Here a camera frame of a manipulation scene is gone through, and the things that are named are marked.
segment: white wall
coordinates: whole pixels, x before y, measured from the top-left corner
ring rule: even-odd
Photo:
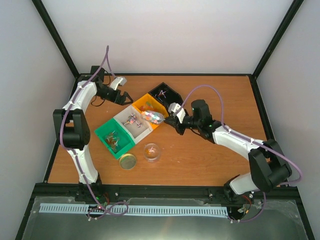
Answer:
[[[52,113],[73,76],[29,1],[0,7],[0,239],[15,239],[55,142]]]
[[[292,0],[44,0],[80,72],[253,73]]]
[[[304,1],[258,78],[275,137],[304,173],[298,189],[315,239],[320,239],[319,10],[320,1]]]

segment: slotted white strip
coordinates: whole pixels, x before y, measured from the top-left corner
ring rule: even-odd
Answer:
[[[59,204],[59,203],[41,203],[39,213],[57,213],[57,214],[87,214],[88,204]],[[123,213],[126,206],[117,205],[111,208],[114,214]],[[102,210],[95,210],[92,214],[101,214]],[[218,217],[226,218],[227,208],[223,206],[135,206],[130,205],[127,216],[151,216],[151,217],[168,217],[168,216],[198,216],[198,217]]]

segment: plastic bin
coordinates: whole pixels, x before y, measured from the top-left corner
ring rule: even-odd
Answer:
[[[139,113],[146,110],[152,110],[152,111],[163,114],[165,118],[169,116],[166,108],[148,93],[142,96],[141,98],[139,98],[137,101],[133,102],[132,105],[136,110],[139,111]],[[153,123],[149,123],[149,124],[151,125],[152,129],[156,129],[159,126]]]
[[[136,122],[132,124],[124,124],[131,114],[135,114],[137,121],[141,124],[140,127],[138,127]],[[124,130],[129,135],[131,135],[133,141],[136,144],[153,131],[151,124],[146,120],[143,120],[141,118],[140,112],[137,109],[135,109],[132,105],[128,106],[127,108],[119,112],[113,118],[117,120],[117,122],[124,128]]]
[[[184,102],[180,94],[164,82],[149,91],[149,94],[154,97],[159,103],[161,103],[167,111],[170,104],[177,103],[182,105],[182,103]]]
[[[115,131],[117,133],[118,147],[116,151],[106,142],[106,138],[109,136],[110,133]],[[125,129],[115,120],[110,119],[105,124],[97,128],[94,133],[98,136],[101,142],[109,149],[112,155],[119,159],[123,154],[128,152],[133,146],[135,146],[134,140],[131,136],[125,131]]]

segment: orange bin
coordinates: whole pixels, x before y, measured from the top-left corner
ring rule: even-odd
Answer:
[[[147,110],[151,110],[151,111],[161,113],[165,118],[169,117],[169,114],[166,108],[162,104],[160,104],[156,99],[154,99],[154,97],[151,96],[149,93],[143,95],[137,101],[132,103],[132,106],[135,109],[137,109],[139,113],[142,113]],[[159,126],[151,122],[150,122],[150,125],[153,130]]]

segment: brown table surface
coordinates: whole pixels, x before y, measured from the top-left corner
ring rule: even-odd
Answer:
[[[224,101],[224,121],[236,131],[255,139],[265,140],[265,134],[252,88],[247,76],[126,76],[127,83],[120,87],[137,100],[158,84],[165,82],[184,99],[200,84],[214,86]],[[215,92],[207,87],[196,90],[185,108],[191,113],[191,102],[204,99],[213,119],[221,119],[221,106]],[[165,123],[144,138],[129,153],[137,157],[136,166],[123,170],[119,162],[95,135],[94,130],[103,125],[127,106],[105,102],[100,107],[89,105],[85,117],[91,139],[89,151],[93,164],[104,184],[121,185],[172,185],[172,186],[222,186],[238,174],[249,171],[249,163],[226,147],[212,144],[190,130],[184,135]],[[143,149],[154,142],[162,149],[158,162],[144,159]],[[77,183],[79,176],[74,162],[66,150],[59,147],[48,179],[49,183]]]

